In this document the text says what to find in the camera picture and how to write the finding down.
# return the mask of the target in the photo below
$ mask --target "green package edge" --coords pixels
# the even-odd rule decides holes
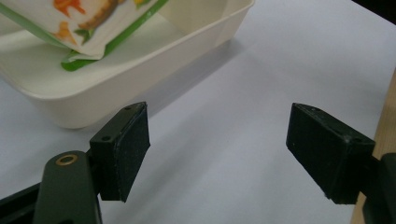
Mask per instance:
[[[124,31],[122,31],[119,35],[117,35],[114,39],[106,44],[105,53],[102,57],[105,58],[108,54],[110,54],[121,42],[123,42],[126,38],[128,38],[134,31],[136,31],[143,23],[145,23],[149,18],[151,18],[158,10],[163,7],[163,5],[168,0],[159,0],[156,2],[149,10],[147,10],[142,16],[140,16],[136,21],[134,21],[130,26],[128,26]],[[3,13],[5,16],[9,17],[19,25],[22,25],[26,30],[28,30],[33,35],[43,39],[44,41],[59,47],[64,47],[64,45],[58,41],[55,37],[50,34],[42,31],[35,24],[25,19],[23,16],[13,12],[11,9],[5,7],[0,3],[0,13]],[[84,67],[90,63],[95,63],[99,60],[74,60],[72,62],[69,61],[70,58],[79,55],[79,53],[75,50],[72,50],[62,61],[61,66],[64,70],[73,72],[78,70],[81,67]]]

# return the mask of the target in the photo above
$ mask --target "colorful packaging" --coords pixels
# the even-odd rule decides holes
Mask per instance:
[[[68,71],[109,54],[167,0],[2,0],[0,13],[46,42],[72,51]]]

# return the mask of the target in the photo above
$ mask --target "white plastic container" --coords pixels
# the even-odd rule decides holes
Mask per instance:
[[[0,75],[54,123],[81,128],[231,39],[254,0],[169,0],[103,60],[67,72],[68,49],[0,17]]]

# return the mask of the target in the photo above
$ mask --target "snack bag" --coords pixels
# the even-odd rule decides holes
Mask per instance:
[[[167,0],[2,0],[3,13],[32,34],[71,52],[74,71],[102,59]]]

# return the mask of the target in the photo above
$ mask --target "screw hole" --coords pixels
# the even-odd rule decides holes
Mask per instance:
[[[62,156],[61,158],[59,158],[56,161],[57,165],[60,166],[66,166],[66,165],[70,165],[71,163],[75,162],[77,160],[78,156],[70,154],[70,155],[65,155]]]

